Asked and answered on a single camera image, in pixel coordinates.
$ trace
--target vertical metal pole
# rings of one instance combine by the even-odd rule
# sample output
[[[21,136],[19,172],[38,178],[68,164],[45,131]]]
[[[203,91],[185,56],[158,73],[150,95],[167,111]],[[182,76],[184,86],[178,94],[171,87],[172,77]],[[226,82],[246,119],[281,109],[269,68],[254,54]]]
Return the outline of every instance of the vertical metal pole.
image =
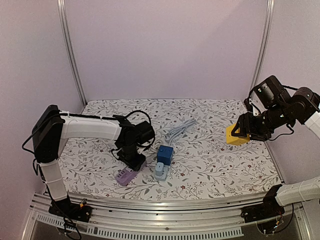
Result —
[[[275,0],[268,0],[260,51],[259,51],[258,59],[256,61],[254,74],[253,74],[253,78],[252,78],[252,82],[251,82],[251,86],[250,86],[249,91],[255,85],[257,85],[257,82],[258,82],[258,79],[260,76],[262,64],[264,62],[264,57],[266,54],[267,43],[268,43],[269,33],[270,33],[270,29],[271,29],[271,24],[272,24],[272,17],[274,14],[274,5],[275,5]]]
[[[263,28],[263,35],[262,35],[262,41],[261,41],[261,45],[260,45],[260,51],[259,51],[259,55],[258,55],[258,59],[256,61],[256,65],[255,65],[255,69],[254,69],[254,73],[253,73],[253,78],[252,78],[252,82],[251,82],[251,86],[249,89],[249,92],[251,89],[254,88],[254,86],[257,85],[258,80],[259,80],[259,76],[261,73],[261,69],[262,69],[262,65],[264,62],[264,58],[265,58],[265,54],[266,54],[266,49],[267,49],[267,43],[268,43],[268,39],[269,39],[269,34],[270,34],[270,29],[271,29],[271,24],[272,24],[272,18],[273,18],[273,14],[274,14],[274,6],[275,6],[275,0],[268,0],[267,2],[267,8],[266,8],[266,14],[265,14],[265,22],[264,22],[264,28]],[[254,92],[252,92],[250,94],[250,97],[252,98],[254,95]],[[281,180],[281,183],[285,183],[285,180],[283,178],[283,175],[280,172],[280,168],[276,162],[276,159],[274,157],[273,151],[269,145],[268,142],[264,142],[266,149],[268,150],[268,152],[270,153],[272,162],[276,168],[276,171],[279,175],[279,178]]]
[[[58,3],[58,11],[59,11],[59,16],[60,16],[60,22],[61,22],[61,27],[62,27],[64,43],[65,43],[66,52],[67,52],[67,55],[69,58],[75,86],[78,91],[79,98],[81,100],[82,105],[86,106],[88,102],[86,99],[84,88],[83,88],[81,80],[80,80],[80,76],[79,76],[79,72],[78,72],[78,68],[77,68],[77,63],[76,63],[76,58],[75,58],[74,51],[72,48],[69,27],[68,27],[68,21],[67,21],[67,15],[66,15],[65,0],[57,0],[57,3]]]

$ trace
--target pink wall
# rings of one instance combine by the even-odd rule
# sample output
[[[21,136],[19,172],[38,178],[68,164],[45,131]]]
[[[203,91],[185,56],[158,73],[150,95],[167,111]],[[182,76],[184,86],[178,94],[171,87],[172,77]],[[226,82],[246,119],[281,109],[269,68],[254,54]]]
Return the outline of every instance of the pink wall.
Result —
[[[260,0],[71,0],[86,96],[243,99],[259,53]]]
[[[44,189],[21,144],[49,104],[81,110],[57,1],[1,1],[0,56],[0,239],[13,240]]]
[[[320,94],[320,1],[276,1],[260,81],[275,75],[284,85]],[[320,139],[300,123],[270,146],[287,184],[320,175]],[[287,131],[282,127],[279,132]],[[304,204],[314,237],[320,236],[319,200]]]

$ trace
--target ventilation slot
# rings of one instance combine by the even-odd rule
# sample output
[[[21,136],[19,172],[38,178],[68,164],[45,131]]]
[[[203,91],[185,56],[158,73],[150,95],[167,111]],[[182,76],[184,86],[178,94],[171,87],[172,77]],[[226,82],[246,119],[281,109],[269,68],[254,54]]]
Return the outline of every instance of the ventilation slot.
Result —
[[[62,217],[51,216],[41,212],[38,212],[36,219],[39,222],[49,224],[55,227],[63,228],[64,222]],[[74,230],[74,227],[67,227],[70,230]],[[243,236],[241,227],[235,227],[232,229],[201,232],[201,233],[179,233],[179,234],[138,234],[129,233],[125,231],[115,231],[104,227],[88,225],[86,233],[96,237],[102,237],[104,239],[114,240],[224,240],[230,238],[237,238]]]

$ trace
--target purple object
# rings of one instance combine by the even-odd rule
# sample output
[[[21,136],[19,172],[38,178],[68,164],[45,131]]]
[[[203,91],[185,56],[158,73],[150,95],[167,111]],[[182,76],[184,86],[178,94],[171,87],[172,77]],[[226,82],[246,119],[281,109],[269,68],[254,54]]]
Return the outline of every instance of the purple object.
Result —
[[[126,166],[116,176],[115,180],[121,185],[126,186],[137,174],[147,165],[147,161],[144,161],[139,171],[133,171],[131,168]]]

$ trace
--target white patterned fabric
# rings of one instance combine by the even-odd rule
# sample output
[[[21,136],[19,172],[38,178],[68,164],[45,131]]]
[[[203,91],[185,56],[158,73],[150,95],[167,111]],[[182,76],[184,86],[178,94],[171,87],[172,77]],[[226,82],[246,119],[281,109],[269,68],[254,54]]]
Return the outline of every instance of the white patterned fabric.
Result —
[[[166,181],[154,178],[156,153],[146,152],[147,166],[127,185],[115,175],[125,164],[112,157],[114,142],[99,138],[69,139],[59,159],[69,192],[138,200],[196,200],[265,192],[280,179],[265,145],[258,141],[226,144],[226,127],[245,112],[238,100],[135,99],[90,101],[83,114],[126,115],[147,112],[164,141],[173,126],[190,118],[196,124],[173,141],[173,159]],[[134,114],[136,124],[146,117]]]

